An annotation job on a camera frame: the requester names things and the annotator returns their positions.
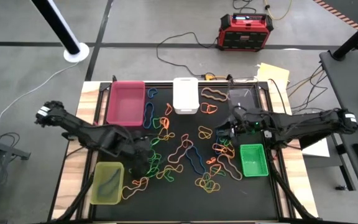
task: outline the plastic container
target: plastic container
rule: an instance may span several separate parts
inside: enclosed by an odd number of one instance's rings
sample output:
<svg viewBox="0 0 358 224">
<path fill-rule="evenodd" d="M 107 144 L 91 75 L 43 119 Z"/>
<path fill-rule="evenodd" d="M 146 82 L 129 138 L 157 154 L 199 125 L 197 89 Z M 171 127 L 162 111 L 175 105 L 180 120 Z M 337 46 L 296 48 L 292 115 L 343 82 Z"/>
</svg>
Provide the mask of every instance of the plastic container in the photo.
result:
<svg viewBox="0 0 358 224">
<path fill-rule="evenodd" d="M 173 80 L 173 109 L 177 114 L 195 114 L 198 102 L 198 80 L 196 78 L 175 78 Z"/>
<path fill-rule="evenodd" d="M 264 146 L 261 144 L 244 144 L 240 146 L 242 173 L 246 177 L 264 177 L 267 169 Z"/>
<path fill-rule="evenodd" d="M 121 201 L 124 166 L 120 162 L 98 162 L 93 177 L 91 204 L 116 205 Z"/>
<path fill-rule="evenodd" d="M 144 82 L 112 83 L 107 123 L 125 127 L 142 126 L 145 94 Z"/>
</svg>

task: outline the gray concrete floor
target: gray concrete floor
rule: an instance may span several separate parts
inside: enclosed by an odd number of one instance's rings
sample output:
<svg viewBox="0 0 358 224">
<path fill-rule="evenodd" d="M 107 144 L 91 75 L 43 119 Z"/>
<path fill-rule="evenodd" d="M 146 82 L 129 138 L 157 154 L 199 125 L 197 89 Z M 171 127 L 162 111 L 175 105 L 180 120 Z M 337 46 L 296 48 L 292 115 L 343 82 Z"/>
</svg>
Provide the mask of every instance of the gray concrete floor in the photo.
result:
<svg viewBox="0 0 358 224">
<path fill-rule="evenodd" d="M 107 0 L 56 0 L 73 32 L 83 42 L 96 40 L 106 3 Z M 277 15 L 287 6 L 274 1 L 271 5 Z M 249 6 L 262 12 L 261 0 L 254 0 Z M 168 36 L 194 31 L 201 42 L 209 43 L 218 34 L 219 18 L 233 12 L 231 1 L 115 0 L 103 42 L 158 43 Z M 275 21 L 274 26 L 268 44 L 341 45 L 356 31 L 312 0 L 295 0 L 288 16 Z M 28 0 L 13 0 L 0 1 L 0 41 L 58 42 L 58 39 Z M 172 42 L 195 43 L 195 40 L 183 37 Z M 161 49 L 160 54 L 167 60 L 187 64 L 195 73 L 230 73 L 234 77 L 254 76 L 258 63 L 269 63 L 291 71 L 290 80 L 295 83 L 313 73 L 319 65 L 320 52 Z M 0 47 L 0 111 L 52 73 L 69 66 L 62 54 L 61 47 Z M 0 134 L 19 133 L 22 139 L 17 147 L 32 155 L 29 161 L 18 160 L 9 166 L 7 184 L 0 188 L 0 220 L 11 223 L 46 220 L 67 142 L 60 136 L 61 129 L 42 129 L 35 125 L 35 113 L 48 100 L 60 100 L 74 113 L 89 60 L 90 57 L 55 77 L 39 91 L 17 102 L 2 117 Z M 155 49 L 102 48 L 92 80 L 110 80 L 111 75 L 120 80 L 171 80 L 189 76 L 183 68 L 160 62 Z M 329 90 L 311 102 L 310 107 L 338 106 L 328 79 L 321 85 Z M 291 105 L 302 104 L 310 88 L 307 84 L 293 95 Z M 339 169 L 313 169 L 308 173 L 322 218 L 358 222 L 358 191 L 333 190 L 335 185 L 343 184 Z"/>
</svg>

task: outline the green plastic bin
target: green plastic bin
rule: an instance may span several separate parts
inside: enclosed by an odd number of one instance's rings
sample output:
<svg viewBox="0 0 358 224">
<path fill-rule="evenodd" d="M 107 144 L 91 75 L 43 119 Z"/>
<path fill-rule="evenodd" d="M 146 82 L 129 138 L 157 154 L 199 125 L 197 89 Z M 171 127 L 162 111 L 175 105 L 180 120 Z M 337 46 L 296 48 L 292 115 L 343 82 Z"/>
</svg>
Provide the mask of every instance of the green plastic bin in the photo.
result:
<svg viewBox="0 0 358 224">
<path fill-rule="evenodd" d="M 263 145 L 243 144 L 240 146 L 240 155 L 244 176 L 265 177 L 269 174 Z"/>
<path fill-rule="evenodd" d="M 98 162 L 93 177 L 91 204 L 116 205 L 121 200 L 124 166 L 120 162 Z"/>
</svg>

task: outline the red power station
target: red power station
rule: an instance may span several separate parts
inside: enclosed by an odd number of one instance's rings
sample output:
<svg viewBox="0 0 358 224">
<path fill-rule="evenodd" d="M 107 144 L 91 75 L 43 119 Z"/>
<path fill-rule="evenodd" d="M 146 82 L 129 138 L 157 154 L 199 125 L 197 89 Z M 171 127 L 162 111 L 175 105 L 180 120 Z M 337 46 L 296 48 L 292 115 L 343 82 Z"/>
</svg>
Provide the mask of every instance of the red power station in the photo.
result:
<svg viewBox="0 0 358 224">
<path fill-rule="evenodd" d="M 266 14 L 234 13 L 221 18 L 217 48 L 220 50 L 260 51 L 273 30 Z"/>
</svg>

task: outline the yellow cable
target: yellow cable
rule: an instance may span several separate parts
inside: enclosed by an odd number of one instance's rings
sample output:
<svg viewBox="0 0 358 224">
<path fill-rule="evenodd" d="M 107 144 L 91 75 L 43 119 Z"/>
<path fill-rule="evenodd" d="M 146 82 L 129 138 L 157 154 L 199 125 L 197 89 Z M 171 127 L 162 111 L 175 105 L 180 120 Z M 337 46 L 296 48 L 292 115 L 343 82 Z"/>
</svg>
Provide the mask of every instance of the yellow cable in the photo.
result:
<svg viewBox="0 0 358 224">
<path fill-rule="evenodd" d="M 267 0 L 264 0 L 264 1 L 265 1 L 265 6 L 267 6 L 269 3 L 267 2 Z M 275 17 L 272 15 L 272 12 L 270 11 L 270 9 L 267 9 L 267 12 L 268 12 L 268 14 L 270 15 L 270 17 L 271 17 L 273 20 L 280 20 L 280 19 L 283 19 L 283 18 L 290 12 L 291 5 L 292 5 L 292 0 L 290 0 L 290 5 L 288 6 L 288 9 L 287 9 L 287 11 L 285 12 L 284 16 L 282 16 L 282 17 L 280 17 L 280 18 L 275 18 Z"/>
<path fill-rule="evenodd" d="M 320 70 L 320 72 L 315 73 L 314 75 L 312 75 L 309 79 L 305 80 L 301 85 L 298 85 L 298 87 L 292 91 L 292 93 L 289 94 L 288 97 L 291 97 L 292 94 L 294 94 L 299 88 L 301 88 L 301 86 L 303 86 L 304 84 L 306 84 L 307 82 L 309 82 L 310 79 L 314 78 L 315 76 L 317 76 L 318 74 L 320 74 L 321 72 L 323 72 L 324 70 Z"/>
</svg>

